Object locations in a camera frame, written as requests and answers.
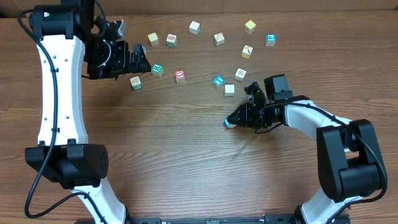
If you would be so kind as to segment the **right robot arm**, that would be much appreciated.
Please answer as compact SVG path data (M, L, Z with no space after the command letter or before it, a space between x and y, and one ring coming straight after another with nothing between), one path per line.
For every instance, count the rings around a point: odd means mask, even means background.
M264 223L350 223L346 208L374 202L387 190L387 173L373 124L352 121L316 106L310 98L295 96L284 74L245 87L249 101L227 116L227 127L252 128L265 134L288 126L317 144L320 188L291 214L266 214Z

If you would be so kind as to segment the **yellow side picture block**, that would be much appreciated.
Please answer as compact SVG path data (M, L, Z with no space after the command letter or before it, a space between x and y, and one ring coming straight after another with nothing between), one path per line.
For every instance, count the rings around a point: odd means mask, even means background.
M252 51L253 48L251 46L245 45L241 53L242 58L249 59L252 54Z

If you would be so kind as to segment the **white block blue side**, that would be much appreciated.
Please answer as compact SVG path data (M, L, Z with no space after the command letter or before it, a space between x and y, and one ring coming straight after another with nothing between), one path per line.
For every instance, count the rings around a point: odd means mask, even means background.
M234 128L236 126L235 124L230 123L227 118L224 119L224 124L227 128Z

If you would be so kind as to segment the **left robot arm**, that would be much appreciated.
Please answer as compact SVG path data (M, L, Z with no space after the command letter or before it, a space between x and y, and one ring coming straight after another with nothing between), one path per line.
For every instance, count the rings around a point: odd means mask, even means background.
M42 121L36 147L25 161L46 178L70 190L91 213L93 223L131 223L127 207L107 178L108 152L91 144L81 95L82 71L89 80L117 79L152 70L143 46L124 40L125 23L96 16L98 1L62 1L26 11L22 25L36 43L42 68Z

